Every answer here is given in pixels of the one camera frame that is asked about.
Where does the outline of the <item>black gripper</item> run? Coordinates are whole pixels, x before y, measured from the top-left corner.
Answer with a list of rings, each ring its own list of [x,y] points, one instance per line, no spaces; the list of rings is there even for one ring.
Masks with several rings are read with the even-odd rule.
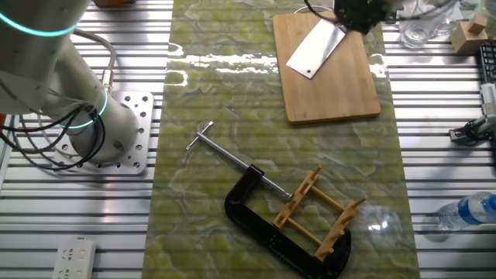
[[[335,0],[334,13],[347,30],[367,35],[388,17],[390,4],[385,0]]]

